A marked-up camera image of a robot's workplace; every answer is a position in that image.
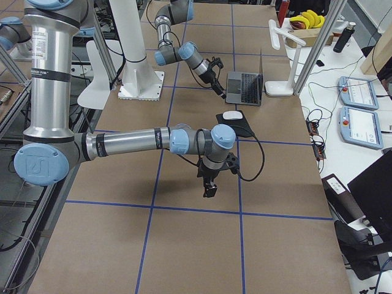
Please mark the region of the grey laptop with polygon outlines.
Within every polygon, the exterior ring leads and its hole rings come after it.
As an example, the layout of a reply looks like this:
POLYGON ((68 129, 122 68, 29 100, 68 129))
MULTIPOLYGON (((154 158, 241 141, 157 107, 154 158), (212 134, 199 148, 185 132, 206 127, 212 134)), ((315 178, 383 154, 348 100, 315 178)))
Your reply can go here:
POLYGON ((227 104, 259 107, 263 94, 262 56, 233 54, 233 70, 227 73, 227 104))

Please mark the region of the white computer mouse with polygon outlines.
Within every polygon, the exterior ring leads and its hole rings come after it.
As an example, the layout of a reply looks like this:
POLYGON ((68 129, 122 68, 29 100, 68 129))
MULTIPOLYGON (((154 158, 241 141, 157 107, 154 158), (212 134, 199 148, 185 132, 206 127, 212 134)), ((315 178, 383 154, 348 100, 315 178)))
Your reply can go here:
POLYGON ((230 110, 230 111, 225 111, 222 114, 222 117, 224 120, 240 120, 243 119, 243 114, 240 111, 236 110, 230 110))

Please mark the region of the dark mouse pad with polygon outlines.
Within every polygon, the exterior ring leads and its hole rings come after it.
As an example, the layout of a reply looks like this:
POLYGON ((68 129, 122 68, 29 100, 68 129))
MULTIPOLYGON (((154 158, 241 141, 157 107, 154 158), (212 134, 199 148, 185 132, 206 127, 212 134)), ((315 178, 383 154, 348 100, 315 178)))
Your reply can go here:
POLYGON ((254 132, 252 131, 244 113, 240 111, 243 114, 243 119, 240 120, 224 120, 222 117, 222 113, 219 113, 216 115, 216 119, 219 124, 225 124, 230 126, 234 131, 235 134, 238 137, 244 137, 244 138, 249 138, 254 135, 254 132))

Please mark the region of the red cylinder bottle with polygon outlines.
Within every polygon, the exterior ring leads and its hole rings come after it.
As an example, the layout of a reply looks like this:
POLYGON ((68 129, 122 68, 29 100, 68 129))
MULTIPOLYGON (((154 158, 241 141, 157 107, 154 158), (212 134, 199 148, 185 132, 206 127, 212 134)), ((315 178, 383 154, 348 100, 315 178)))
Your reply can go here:
POLYGON ((278 14, 277 14, 277 19, 278 19, 280 27, 282 26, 282 24, 284 22, 284 19, 285 19, 286 15, 287 15, 287 11, 288 11, 289 5, 290 5, 290 1, 289 0, 282 0, 281 1, 281 4, 279 6, 279 11, 278 11, 278 14))

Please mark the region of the yellow bananas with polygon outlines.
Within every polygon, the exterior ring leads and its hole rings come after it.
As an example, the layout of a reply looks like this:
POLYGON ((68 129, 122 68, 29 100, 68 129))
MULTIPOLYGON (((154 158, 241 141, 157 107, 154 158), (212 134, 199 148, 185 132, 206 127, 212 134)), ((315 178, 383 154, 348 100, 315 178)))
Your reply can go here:
POLYGON ((323 26, 325 17, 317 15, 313 10, 307 10, 295 17, 291 17, 289 22, 293 29, 315 29, 323 26))

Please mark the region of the near teach pendant tablet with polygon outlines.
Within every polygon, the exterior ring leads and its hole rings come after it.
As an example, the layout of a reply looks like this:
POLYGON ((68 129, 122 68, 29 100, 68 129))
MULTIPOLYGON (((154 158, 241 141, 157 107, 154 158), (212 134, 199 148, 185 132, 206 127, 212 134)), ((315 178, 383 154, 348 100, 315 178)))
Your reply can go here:
POLYGON ((379 116, 376 112, 343 106, 339 113, 342 139, 346 143, 371 149, 382 149, 383 140, 379 116))

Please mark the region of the teach pendant tablet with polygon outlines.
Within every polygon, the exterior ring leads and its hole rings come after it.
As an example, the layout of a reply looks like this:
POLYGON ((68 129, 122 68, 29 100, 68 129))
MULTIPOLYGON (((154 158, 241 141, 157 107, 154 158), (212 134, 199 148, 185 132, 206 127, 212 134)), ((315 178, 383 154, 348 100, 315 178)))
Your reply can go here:
POLYGON ((342 139, 346 143, 371 149, 382 149, 383 140, 379 116, 376 112, 343 106, 339 113, 342 139))
POLYGON ((379 102, 372 81, 341 76, 337 86, 339 97, 344 105, 367 110, 379 109, 379 102))

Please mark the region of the far teach pendant tablet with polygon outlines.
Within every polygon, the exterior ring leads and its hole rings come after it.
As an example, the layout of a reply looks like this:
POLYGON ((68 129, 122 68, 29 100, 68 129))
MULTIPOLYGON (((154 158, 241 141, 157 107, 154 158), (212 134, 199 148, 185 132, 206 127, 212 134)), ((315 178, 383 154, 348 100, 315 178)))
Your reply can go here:
POLYGON ((337 86, 339 97, 344 105, 367 110, 379 109, 379 102, 372 81, 341 76, 337 86))

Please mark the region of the black water bottle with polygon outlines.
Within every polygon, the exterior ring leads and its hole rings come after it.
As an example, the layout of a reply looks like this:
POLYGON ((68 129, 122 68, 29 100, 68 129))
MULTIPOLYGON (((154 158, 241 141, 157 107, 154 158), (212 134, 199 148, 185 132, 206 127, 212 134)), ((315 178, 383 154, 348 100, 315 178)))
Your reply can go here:
POLYGON ((346 28, 343 30, 342 34, 339 36, 333 51, 336 53, 341 53, 347 42, 350 40, 351 36, 355 32, 355 22, 349 22, 346 28))

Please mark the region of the black monitor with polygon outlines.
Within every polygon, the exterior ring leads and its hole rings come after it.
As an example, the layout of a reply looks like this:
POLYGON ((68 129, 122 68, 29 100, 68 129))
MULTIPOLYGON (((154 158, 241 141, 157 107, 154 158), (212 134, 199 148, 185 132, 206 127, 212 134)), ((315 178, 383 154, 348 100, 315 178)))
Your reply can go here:
POLYGON ((384 241, 391 241, 391 151, 348 183, 356 203, 384 241))

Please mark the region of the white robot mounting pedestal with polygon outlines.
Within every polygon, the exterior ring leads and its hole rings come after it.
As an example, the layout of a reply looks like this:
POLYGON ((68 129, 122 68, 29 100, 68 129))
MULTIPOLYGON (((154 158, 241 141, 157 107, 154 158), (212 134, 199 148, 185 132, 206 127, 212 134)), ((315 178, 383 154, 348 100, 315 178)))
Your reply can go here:
POLYGON ((154 71, 147 60, 136 1, 110 1, 126 64, 122 75, 120 99, 158 101, 164 73, 154 71))

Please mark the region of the aluminium frame post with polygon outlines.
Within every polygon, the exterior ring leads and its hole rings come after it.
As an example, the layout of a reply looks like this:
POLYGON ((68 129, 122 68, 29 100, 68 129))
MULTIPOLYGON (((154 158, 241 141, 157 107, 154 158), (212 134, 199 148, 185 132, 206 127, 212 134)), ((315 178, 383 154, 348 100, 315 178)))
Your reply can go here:
POLYGON ((331 1, 329 12, 327 13, 327 16, 325 18, 325 23, 321 27, 318 37, 316 38, 315 44, 311 48, 310 53, 308 54, 308 57, 295 83, 295 86, 293 87, 294 95, 299 96, 301 91, 303 90, 304 85, 313 70, 316 60, 318 60, 319 55, 321 54, 326 44, 326 41, 334 26, 334 23, 338 19, 346 3, 347 0, 331 1))

